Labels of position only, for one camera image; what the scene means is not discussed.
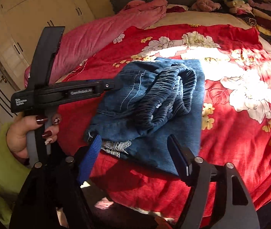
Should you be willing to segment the lime green sleeve forearm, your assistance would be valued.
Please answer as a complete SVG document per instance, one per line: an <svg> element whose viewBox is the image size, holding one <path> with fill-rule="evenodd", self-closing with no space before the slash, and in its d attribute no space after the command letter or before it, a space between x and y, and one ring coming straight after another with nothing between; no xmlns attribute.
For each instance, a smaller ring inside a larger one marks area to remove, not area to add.
<svg viewBox="0 0 271 229"><path fill-rule="evenodd" d="M0 130L0 222L8 227L14 203L30 172L10 152L6 135L11 124L6 123Z"/></svg>

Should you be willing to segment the left hand red nails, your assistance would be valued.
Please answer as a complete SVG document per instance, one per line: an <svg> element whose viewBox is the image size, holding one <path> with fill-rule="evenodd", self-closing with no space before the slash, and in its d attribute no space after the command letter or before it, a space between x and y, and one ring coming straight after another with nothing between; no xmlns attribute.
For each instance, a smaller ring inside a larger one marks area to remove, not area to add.
<svg viewBox="0 0 271 229"><path fill-rule="evenodd" d="M46 116L30 115L24 116L20 113L10 126L6 142L9 150L14 157L21 163L24 163L29 158L27 151L27 133L34 131L43 126L48 121ZM54 143L57 140L59 132L59 123L62 121L60 114L53 115L51 125L45 129L42 138L45 139L45 145Z"/></svg>

